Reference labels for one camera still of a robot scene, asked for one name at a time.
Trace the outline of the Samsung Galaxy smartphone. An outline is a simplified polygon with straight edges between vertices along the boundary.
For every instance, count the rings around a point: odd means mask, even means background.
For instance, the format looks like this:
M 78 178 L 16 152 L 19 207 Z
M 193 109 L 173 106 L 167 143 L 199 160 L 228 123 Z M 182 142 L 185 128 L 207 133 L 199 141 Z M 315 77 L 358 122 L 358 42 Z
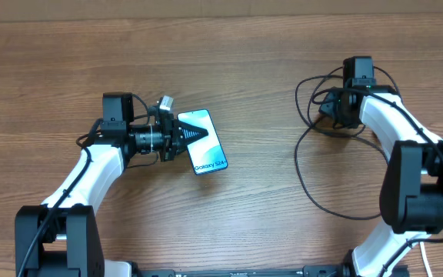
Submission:
M 227 169 L 228 161 L 215 130 L 212 117 L 207 109 L 178 114 L 181 122 L 208 130 L 208 136 L 188 145 L 188 154 L 196 175 Z

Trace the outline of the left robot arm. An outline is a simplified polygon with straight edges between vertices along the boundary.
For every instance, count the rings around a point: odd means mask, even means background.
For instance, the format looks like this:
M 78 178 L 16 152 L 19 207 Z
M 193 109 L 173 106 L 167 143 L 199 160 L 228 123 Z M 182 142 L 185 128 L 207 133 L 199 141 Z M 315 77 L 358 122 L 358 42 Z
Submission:
M 160 162 L 187 152 L 197 175 L 226 169 L 228 162 L 208 110 L 172 113 L 163 96 L 146 106 L 136 124 L 138 95 L 109 92 L 103 115 L 77 138 L 81 156 L 61 186 L 39 205 L 24 205 L 15 217 L 15 272 L 18 276 L 140 276 L 134 262 L 104 257 L 96 213 L 135 155 Z

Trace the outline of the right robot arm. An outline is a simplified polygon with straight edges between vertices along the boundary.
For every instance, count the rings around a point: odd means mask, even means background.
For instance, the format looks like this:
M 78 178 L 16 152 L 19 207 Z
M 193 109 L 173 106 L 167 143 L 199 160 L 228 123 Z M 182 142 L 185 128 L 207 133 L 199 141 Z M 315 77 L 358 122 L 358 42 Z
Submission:
M 342 85 L 325 89 L 319 102 L 335 128 L 370 128 L 388 163 L 381 221 L 347 254 L 342 276 L 397 275 L 416 245 L 443 243 L 443 139 L 406 109 L 397 85 L 378 85 L 375 69 L 369 56 L 345 59 Z

